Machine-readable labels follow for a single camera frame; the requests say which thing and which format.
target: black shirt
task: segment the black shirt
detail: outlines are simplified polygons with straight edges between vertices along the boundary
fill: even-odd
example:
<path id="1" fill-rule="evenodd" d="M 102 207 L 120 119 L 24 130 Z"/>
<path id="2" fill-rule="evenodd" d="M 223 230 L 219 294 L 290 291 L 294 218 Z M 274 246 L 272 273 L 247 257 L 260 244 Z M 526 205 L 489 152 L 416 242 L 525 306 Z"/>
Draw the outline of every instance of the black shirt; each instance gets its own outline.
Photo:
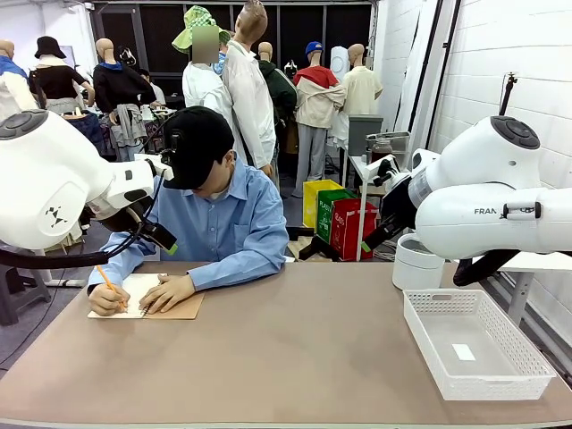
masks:
<path id="1" fill-rule="evenodd" d="M 36 84 L 29 78 L 29 88 L 36 94 Z M 73 87 L 73 82 L 78 85 L 86 80 L 69 65 L 53 65 L 50 67 L 38 68 L 35 73 L 38 76 L 39 87 L 42 88 L 48 100 L 59 98 L 75 98 L 78 96 Z"/>
<path id="2" fill-rule="evenodd" d="M 148 105 L 156 100 L 155 91 L 136 71 L 122 64 L 110 69 L 99 64 L 93 71 L 97 107 L 111 113 L 117 105 Z"/>

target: blue scarf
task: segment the blue scarf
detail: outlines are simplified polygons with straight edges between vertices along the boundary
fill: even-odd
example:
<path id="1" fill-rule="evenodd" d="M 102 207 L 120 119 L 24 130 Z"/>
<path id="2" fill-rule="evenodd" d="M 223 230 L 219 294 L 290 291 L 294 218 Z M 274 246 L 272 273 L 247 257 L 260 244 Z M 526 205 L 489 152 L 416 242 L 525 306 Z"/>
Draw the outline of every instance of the blue scarf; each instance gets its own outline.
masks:
<path id="1" fill-rule="evenodd" d="M 109 70 L 123 70 L 122 64 L 119 61 L 115 64 L 99 63 L 99 65 L 101 65 L 102 67 L 105 67 L 106 69 L 109 69 Z"/>
<path id="2" fill-rule="evenodd" d="M 4 55 L 0 55 L 0 76 L 2 76 L 5 72 L 7 73 L 14 73 L 21 75 L 25 80 L 28 79 L 28 75 L 24 70 L 14 64 L 10 58 Z"/>

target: hand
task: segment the hand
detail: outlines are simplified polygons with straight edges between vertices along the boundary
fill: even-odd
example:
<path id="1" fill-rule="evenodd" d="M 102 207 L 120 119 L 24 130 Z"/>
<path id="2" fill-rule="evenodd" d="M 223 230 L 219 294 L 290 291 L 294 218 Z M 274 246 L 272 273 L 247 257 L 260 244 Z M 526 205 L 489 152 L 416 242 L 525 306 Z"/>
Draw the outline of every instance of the hand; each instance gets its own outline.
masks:
<path id="1" fill-rule="evenodd" d="M 262 170 L 264 174 L 266 174 L 270 179 L 272 179 L 272 176 L 274 175 L 274 168 L 272 168 L 270 164 L 265 165 L 260 170 Z"/>
<path id="2" fill-rule="evenodd" d="M 139 302 L 139 309 L 143 310 L 153 304 L 148 314 L 152 315 L 161 310 L 161 313 L 169 311 L 175 304 L 190 297 L 195 293 L 195 285 L 190 275 L 162 275 L 159 274 L 161 284 L 149 289 Z"/>
<path id="3" fill-rule="evenodd" d="M 98 315 L 114 315 L 125 312 L 130 294 L 119 286 L 115 286 L 117 293 L 106 284 L 98 284 L 89 295 L 89 305 Z"/>
<path id="4" fill-rule="evenodd" d="M 111 113 L 109 114 L 109 120 L 111 121 L 111 123 L 112 123 L 113 125 L 118 125 L 118 123 L 117 123 L 117 113 L 116 113 L 116 112 L 111 112 Z"/>

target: orange pencil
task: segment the orange pencil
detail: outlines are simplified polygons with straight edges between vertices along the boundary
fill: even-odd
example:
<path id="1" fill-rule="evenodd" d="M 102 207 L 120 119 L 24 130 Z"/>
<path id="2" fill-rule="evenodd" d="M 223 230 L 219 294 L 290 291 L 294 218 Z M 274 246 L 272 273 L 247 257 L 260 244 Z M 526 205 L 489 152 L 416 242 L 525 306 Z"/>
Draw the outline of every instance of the orange pencil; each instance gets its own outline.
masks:
<path id="1" fill-rule="evenodd" d="M 108 287 L 109 289 L 111 289 L 113 292 L 119 293 L 119 292 L 117 291 L 117 289 L 112 285 L 112 283 L 109 282 L 109 279 L 108 279 L 107 276 L 105 275 L 104 270 L 101 269 L 101 266 L 98 265 L 98 266 L 96 266 L 96 268 L 97 268 L 97 270 L 99 271 L 99 273 L 101 274 L 101 276 L 104 278 L 105 284 L 107 285 L 107 287 Z M 123 301 L 120 301 L 120 302 L 119 302 L 119 305 L 121 306 L 122 310 L 125 309 L 125 306 L 123 305 Z"/>

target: gray stool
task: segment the gray stool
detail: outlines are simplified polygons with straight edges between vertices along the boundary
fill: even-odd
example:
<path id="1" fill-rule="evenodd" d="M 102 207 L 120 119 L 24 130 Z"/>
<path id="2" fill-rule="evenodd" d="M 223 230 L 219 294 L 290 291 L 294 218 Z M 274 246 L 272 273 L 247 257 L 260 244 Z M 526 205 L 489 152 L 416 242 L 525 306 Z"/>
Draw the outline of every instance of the gray stool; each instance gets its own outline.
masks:
<path id="1" fill-rule="evenodd" d="M 30 253 L 28 250 L 20 248 L 12 248 L 2 246 L 3 249 L 10 252 L 17 253 Z M 0 325 L 7 326 L 10 324 L 18 323 L 18 309 L 28 305 L 36 299 L 43 299 L 45 302 L 50 302 L 52 299 L 41 275 L 37 271 L 32 270 L 31 274 L 34 277 L 36 286 L 27 288 L 25 292 L 18 297 L 13 297 L 8 289 L 7 274 L 13 268 L 10 266 L 0 265 Z"/>

